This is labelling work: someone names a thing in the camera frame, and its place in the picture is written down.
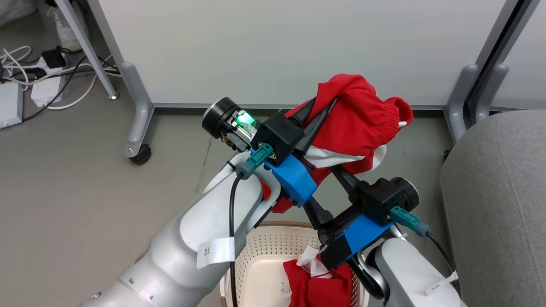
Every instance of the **red cloth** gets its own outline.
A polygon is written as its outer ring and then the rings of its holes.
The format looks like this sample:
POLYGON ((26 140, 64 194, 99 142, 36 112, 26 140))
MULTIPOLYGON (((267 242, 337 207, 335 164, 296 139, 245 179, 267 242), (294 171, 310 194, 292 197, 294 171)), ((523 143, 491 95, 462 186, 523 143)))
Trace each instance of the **red cloth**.
MULTIPOLYGON (((411 107, 402 98, 393 97, 382 101, 377 97, 375 88, 363 76, 339 74, 326 83, 318 84, 316 102, 308 121, 334 97, 338 97, 336 105, 312 145, 340 154, 364 156, 362 160, 343 164, 353 174, 372 169, 373 151, 394 138, 400 130, 399 122, 406 121, 409 125, 413 120, 411 107)), ((286 115, 290 116, 301 106, 286 115)), ((311 177, 320 185, 329 174, 328 168, 317 168, 311 177)), ((267 198, 270 193, 264 186, 264 196, 267 198)), ((290 207, 290 201, 281 199, 272 212, 283 213, 290 207)))
POLYGON ((292 290, 289 307, 350 307, 353 273, 347 264, 331 270, 333 278, 319 278, 296 265, 297 260, 284 262, 284 271, 292 290))

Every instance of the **green connector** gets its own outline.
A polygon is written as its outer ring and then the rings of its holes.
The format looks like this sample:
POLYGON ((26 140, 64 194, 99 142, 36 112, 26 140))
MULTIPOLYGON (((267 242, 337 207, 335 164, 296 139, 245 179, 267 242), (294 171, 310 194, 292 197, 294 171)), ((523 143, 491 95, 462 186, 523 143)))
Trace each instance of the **green connector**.
POLYGON ((396 223, 413 230, 421 237, 426 236, 426 233, 430 232, 429 225, 421 223, 418 217, 400 208, 399 206, 394 206, 394 208, 390 210, 390 217, 396 223))
POLYGON ((413 214, 409 213, 399 206, 394 206, 394 208, 390 210, 390 217, 396 223, 402 226, 406 226, 413 231, 415 231, 417 229, 417 226, 419 226, 420 224, 418 217, 414 216, 413 214))
POLYGON ((251 154, 250 157, 248 157, 243 165, 238 166, 235 172, 237 175, 241 175, 243 180, 247 180, 272 154, 273 147, 267 143, 264 143, 253 154, 251 154))
POLYGON ((258 148, 258 150, 256 150, 253 154, 250 155, 250 157, 246 160, 246 162, 250 164, 250 166, 253 169, 257 169, 272 154, 273 154, 273 147, 271 147, 271 145, 267 143, 264 143, 262 146, 258 148))

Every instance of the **white tag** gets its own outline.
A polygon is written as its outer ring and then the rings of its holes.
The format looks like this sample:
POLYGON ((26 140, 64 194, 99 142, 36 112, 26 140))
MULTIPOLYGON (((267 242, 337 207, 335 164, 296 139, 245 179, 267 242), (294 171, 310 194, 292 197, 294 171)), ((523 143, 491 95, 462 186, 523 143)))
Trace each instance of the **white tag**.
POLYGON ((288 281, 281 281, 281 294, 292 294, 292 289, 290 289, 288 281))
POLYGON ((281 281, 281 293, 279 294, 278 301, 273 307, 289 307, 292 296, 292 289, 290 289, 290 283, 288 281, 281 281))
POLYGON ((197 268, 209 264, 235 261, 235 238, 220 238, 199 244, 197 268))
POLYGON ((250 132, 251 139, 254 138, 258 130, 251 125, 248 125, 246 128, 248 129, 248 132, 250 132))
POLYGON ((442 279, 441 281, 435 283, 434 285, 428 287, 426 290, 425 290, 425 293, 426 293, 426 296, 431 296, 433 295, 434 293, 438 292, 438 290, 440 288, 442 288, 442 286, 454 281, 454 280, 457 280, 459 279, 459 276, 457 276, 457 271, 454 271, 449 277, 445 278, 445 279, 442 279))

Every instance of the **whiteboard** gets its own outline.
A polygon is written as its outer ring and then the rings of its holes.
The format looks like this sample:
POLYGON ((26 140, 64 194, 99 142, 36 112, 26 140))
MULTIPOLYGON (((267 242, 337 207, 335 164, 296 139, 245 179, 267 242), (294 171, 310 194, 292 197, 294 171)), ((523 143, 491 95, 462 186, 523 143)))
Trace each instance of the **whiteboard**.
POLYGON ((99 0, 154 104, 297 105, 338 73, 443 108, 503 0, 99 0))
POLYGON ((539 2, 505 59, 509 71, 493 107, 546 109, 546 4, 539 2))

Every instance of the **red garment in basket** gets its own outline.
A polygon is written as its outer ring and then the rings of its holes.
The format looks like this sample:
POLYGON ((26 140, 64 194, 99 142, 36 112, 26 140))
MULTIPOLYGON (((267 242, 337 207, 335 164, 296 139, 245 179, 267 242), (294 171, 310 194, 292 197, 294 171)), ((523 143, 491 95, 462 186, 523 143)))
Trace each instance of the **red garment in basket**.
POLYGON ((353 272, 345 263, 331 270, 333 278, 311 277, 296 264, 297 260, 284 262, 292 296, 289 307, 350 307, 353 292, 353 272))
MULTIPOLYGON (((309 120, 337 97, 337 102, 318 132, 306 158, 317 169, 311 174, 317 185, 330 174, 329 166, 343 164, 353 174, 376 168, 385 156, 385 144, 413 120, 410 106, 400 97, 381 100, 361 75, 339 74, 318 84, 309 120)), ((293 114, 301 106, 291 110, 293 114)), ((268 197, 270 190, 264 187, 268 197)), ((273 208, 283 213, 292 204, 281 199, 273 208)))

